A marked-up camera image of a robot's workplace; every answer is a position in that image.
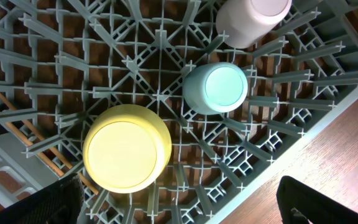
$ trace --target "plastic cup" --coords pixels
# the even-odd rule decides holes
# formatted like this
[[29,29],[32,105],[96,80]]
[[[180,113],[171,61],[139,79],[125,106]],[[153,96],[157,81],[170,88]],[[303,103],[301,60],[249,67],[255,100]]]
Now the plastic cup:
[[183,96],[189,107],[206,115],[236,109],[244,102],[247,91],[244,72],[227,62],[197,67],[183,82]]
[[92,124],[83,146],[86,171],[101,187],[116,193],[146,188],[168,164],[170,133],[153,111],[120,105]]
[[216,31],[238,49],[249,47],[288,14],[292,0],[227,0],[216,15]]

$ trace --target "gray plastic frame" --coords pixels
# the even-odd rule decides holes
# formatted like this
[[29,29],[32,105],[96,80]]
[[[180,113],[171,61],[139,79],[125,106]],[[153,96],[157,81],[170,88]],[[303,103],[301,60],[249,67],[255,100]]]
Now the gray plastic frame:
[[3,207],[16,203],[18,195],[35,193],[57,180],[38,159],[21,157],[20,152],[24,149],[25,146],[12,133],[0,135],[0,171],[7,172],[22,186],[10,193],[0,184],[0,204]]
[[[0,48],[0,62],[5,73],[5,80],[0,81],[0,91],[4,92],[11,101],[14,100],[15,89],[24,90],[24,93],[32,99],[32,108],[1,112],[0,124],[8,121],[31,119],[33,124],[38,126],[37,117],[43,115],[54,117],[55,125],[58,127],[56,135],[27,147],[26,156],[31,157],[51,146],[57,146],[60,151],[70,153],[72,163],[76,164],[65,175],[72,172],[82,172],[86,175],[81,160],[81,147],[78,147],[77,143],[83,142],[87,129],[97,117],[97,114],[92,114],[92,110],[102,101],[107,101],[108,108],[122,104],[123,102],[119,97],[122,95],[130,96],[130,103],[137,103],[136,98],[138,96],[149,98],[149,103],[143,106],[148,108],[153,105],[156,106],[157,114],[159,114],[161,107],[166,107],[166,110],[171,112],[171,118],[163,118],[163,120],[165,122],[176,122],[180,125],[178,141],[173,141],[173,146],[177,147],[179,155],[181,149],[186,146],[196,146],[198,150],[201,150],[199,164],[182,164],[180,156],[178,156],[177,161],[173,161],[173,164],[169,164],[168,167],[175,171],[176,184],[151,185],[148,188],[148,202],[142,205],[132,204],[132,194],[128,195],[128,204],[122,205],[118,204],[107,190],[102,189],[98,195],[95,195],[90,189],[86,188],[85,203],[89,208],[88,215],[98,217],[100,223],[132,223],[134,213],[137,210],[145,212],[150,217],[151,222],[154,222],[154,219],[163,211],[169,210],[172,215],[170,221],[172,223],[204,223],[208,221],[217,223],[268,180],[275,167],[284,166],[283,159],[279,159],[277,162],[276,160],[285,151],[294,151],[296,150],[294,146],[305,144],[311,136],[320,132],[322,127],[328,125],[333,118],[358,98],[358,67],[351,66],[354,64],[352,60],[349,62],[340,59],[352,57],[354,54],[358,55],[357,33],[345,17],[345,13],[358,8],[358,3],[348,4],[342,0],[294,1],[290,13],[280,24],[280,27],[271,32],[271,35],[275,35],[277,38],[263,45],[258,43],[255,45],[255,50],[249,52],[229,47],[222,48],[224,46],[222,43],[227,35],[225,33],[214,34],[213,14],[217,12],[219,6],[223,3],[222,1],[175,1],[187,4],[181,21],[164,17],[143,18],[139,2],[135,0],[121,1],[121,4],[127,8],[131,16],[115,13],[113,1],[95,0],[90,3],[86,0],[83,4],[79,0],[67,0],[76,12],[64,9],[61,4],[62,1],[57,1],[55,8],[37,9],[37,1],[10,0],[10,3],[13,3],[15,7],[9,9],[7,1],[0,0],[0,10],[6,11],[6,14],[0,17],[0,39],[4,40],[4,48]],[[166,2],[168,1],[162,0],[162,5],[164,6]],[[210,20],[195,22],[195,17],[200,12],[207,10],[210,13]],[[54,15],[58,29],[54,30],[38,21],[37,15],[39,14]],[[85,19],[82,37],[63,37],[63,20],[67,15]],[[310,24],[318,16],[328,18],[326,22],[321,22],[320,27],[330,20],[341,21],[345,34],[334,37],[334,34],[321,33],[318,30],[318,25]],[[29,28],[28,33],[13,33],[12,24],[17,19]],[[108,19],[109,30],[100,23],[100,19]],[[115,20],[122,22],[119,27],[114,27]],[[146,24],[157,24],[159,28],[152,32]],[[167,24],[175,25],[177,29],[168,35],[164,27]],[[90,29],[94,30],[100,39],[90,38],[88,32]],[[152,37],[153,41],[150,43],[138,41],[140,29]],[[122,42],[121,40],[125,39],[126,35],[133,30],[135,31],[135,41]],[[172,45],[170,41],[182,30],[185,31],[185,44]],[[189,44],[188,34],[190,38],[195,40],[196,46]],[[14,37],[28,39],[29,46],[32,49],[31,56],[13,51]],[[39,62],[37,60],[37,41],[44,39],[58,44],[58,52],[54,62]],[[84,57],[78,58],[64,52],[63,45],[65,42],[81,43]],[[356,48],[351,47],[351,51],[344,52],[343,49],[346,49],[344,42],[353,44]],[[90,65],[90,43],[106,44],[110,54],[107,65]],[[283,48],[288,43],[291,43],[295,49],[294,54],[284,53]],[[133,46],[133,58],[122,53],[119,46]],[[201,53],[200,59],[194,62],[188,61],[186,59],[188,50]],[[198,119],[194,111],[186,108],[182,95],[177,94],[184,77],[197,65],[212,62],[211,55],[215,53],[227,54],[227,61],[232,63],[235,63],[236,59],[241,56],[252,57],[252,63],[242,67],[250,84],[249,95],[244,104],[244,107],[248,110],[246,120],[235,120],[230,113],[221,114],[219,119],[209,119],[207,116]],[[159,56],[159,68],[142,68],[146,61],[157,55]],[[119,57],[122,66],[113,65],[113,57]],[[162,69],[162,60],[168,60],[168,58],[175,67],[169,70]],[[260,58],[273,58],[273,76],[258,75],[256,64]],[[322,58],[329,69],[323,69],[317,62],[318,58]],[[293,61],[294,72],[280,73],[282,60],[288,59]],[[303,62],[306,62],[310,69],[299,70]],[[29,67],[32,70],[32,77],[23,86],[14,84],[13,65]],[[55,73],[58,77],[57,83],[38,83],[36,80],[39,65],[55,67]],[[63,87],[63,67],[73,67],[83,72],[80,89]],[[92,68],[108,70],[108,86],[94,86],[92,90],[88,89],[90,69]],[[127,74],[114,83],[114,71],[116,70],[125,71]],[[154,88],[149,80],[142,76],[142,72],[158,73],[157,88]],[[176,79],[169,86],[162,88],[160,81],[164,75],[172,75]],[[132,91],[117,91],[117,88],[127,79],[133,81]],[[275,88],[271,89],[270,96],[257,96],[256,87],[261,80],[272,82],[272,86],[291,83],[289,100],[280,100]],[[307,98],[297,98],[304,83],[313,85],[313,91]],[[64,92],[79,93],[83,102],[83,111],[62,114],[60,106],[63,104]],[[57,96],[58,101],[54,113],[37,111],[37,97],[40,95]],[[88,103],[90,98],[97,99],[96,103],[90,105]],[[171,108],[169,99],[172,98],[180,102],[179,111]],[[288,105],[288,114],[283,120],[276,121],[274,116],[280,105]],[[256,123],[251,113],[252,106],[268,108],[268,120]],[[203,125],[202,135],[195,133],[194,124]],[[257,142],[251,143],[250,134],[258,126],[267,127],[267,134]],[[81,135],[78,138],[68,137],[67,134],[70,130],[78,127],[82,129]],[[32,137],[32,133],[28,132],[25,126],[21,127],[21,131],[28,138]],[[228,140],[227,136],[230,131],[237,136],[239,142],[233,143]],[[182,141],[182,136],[185,133],[191,135],[194,141]],[[279,133],[283,133],[285,137],[280,137]],[[214,140],[220,135],[224,136],[223,141],[216,143]],[[219,155],[215,151],[215,147],[223,149],[222,154]],[[209,158],[213,164],[204,164],[204,157]],[[256,163],[250,162],[255,157],[258,161]],[[64,165],[57,158],[53,161],[61,169],[64,168]],[[199,184],[189,184],[185,169],[199,170]],[[203,172],[212,169],[219,169],[221,175],[211,184],[202,185]],[[173,201],[172,205],[159,204],[160,189],[176,194],[176,200]],[[187,190],[194,190],[196,197],[189,204],[178,204],[178,194]],[[101,210],[104,203],[107,203],[109,208],[115,209],[115,216],[108,217],[106,214],[108,209]]]

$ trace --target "gray plastic rack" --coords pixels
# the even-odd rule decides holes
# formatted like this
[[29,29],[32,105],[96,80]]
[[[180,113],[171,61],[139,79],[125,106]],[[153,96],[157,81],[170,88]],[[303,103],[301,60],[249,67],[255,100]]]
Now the gray plastic rack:
[[[0,96],[0,124],[30,141],[24,157],[55,147],[72,164],[54,157],[57,176],[88,178],[85,212],[99,223],[219,223],[358,98],[358,33],[347,18],[358,0],[294,0],[243,50],[215,31],[223,2],[0,0],[0,94],[18,109]],[[181,86],[213,62],[241,67],[249,92],[235,111],[204,116]],[[89,178],[81,145],[97,115],[123,103],[166,122],[173,154],[154,184],[117,195]]]

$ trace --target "white cup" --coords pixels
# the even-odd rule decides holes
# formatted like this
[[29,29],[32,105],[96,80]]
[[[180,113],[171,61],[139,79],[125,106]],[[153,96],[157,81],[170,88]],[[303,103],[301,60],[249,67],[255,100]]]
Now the white cup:
[[227,45],[249,47],[284,19],[291,3],[292,0],[227,0],[216,16],[216,30],[229,35]]

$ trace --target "black object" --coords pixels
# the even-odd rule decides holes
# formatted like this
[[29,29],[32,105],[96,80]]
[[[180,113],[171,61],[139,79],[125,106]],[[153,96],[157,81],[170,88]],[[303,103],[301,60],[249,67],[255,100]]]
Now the black object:
[[77,223],[84,191],[71,174],[0,212],[0,223]]
[[358,224],[358,213],[289,176],[280,181],[277,202],[284,224]]

